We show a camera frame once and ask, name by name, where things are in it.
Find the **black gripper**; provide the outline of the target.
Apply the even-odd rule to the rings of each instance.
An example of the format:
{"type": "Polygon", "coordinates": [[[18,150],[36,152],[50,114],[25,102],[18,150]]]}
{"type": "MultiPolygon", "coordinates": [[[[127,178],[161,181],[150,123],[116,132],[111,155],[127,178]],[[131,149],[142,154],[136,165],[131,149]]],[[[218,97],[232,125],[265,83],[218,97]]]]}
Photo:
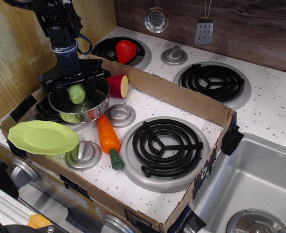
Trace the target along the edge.
{"type": "Polygon", "coordinates": [[[97,78],[106,78],[111,72],[102,67],[101,59],[80,59],[77,55],[77,46],[66,48],[49,47],[57,58],[56,65],[39,76],[43,91],[46,93],[55,90],[58,105],[64,108],[71,107],[67,87],[73,84],[83,84],[90,100],[95,99],[97,78]]]}

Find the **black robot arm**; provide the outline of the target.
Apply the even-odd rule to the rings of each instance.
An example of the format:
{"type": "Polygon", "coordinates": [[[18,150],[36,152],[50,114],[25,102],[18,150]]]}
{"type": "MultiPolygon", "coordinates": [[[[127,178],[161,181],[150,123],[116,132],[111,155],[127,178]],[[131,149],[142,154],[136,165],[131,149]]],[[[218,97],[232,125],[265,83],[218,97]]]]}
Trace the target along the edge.
{"type": "Polygon", "coordinates": [[[8,0],[12,7],[33,11],[45,34],[50,40],[49,48],[55,54],[57,63],[51,70],[40,75],[43,90],[53,93],[61,106],[71,108],[68,89],[75,84],[85,87],[87,96],[95,99],[96,81],[104,78],[108,71],[102,68],[101,59],[84,60],[78,57],[77,38],[88,41],[81,34],[81,18],[70,0],[8,0]]]}

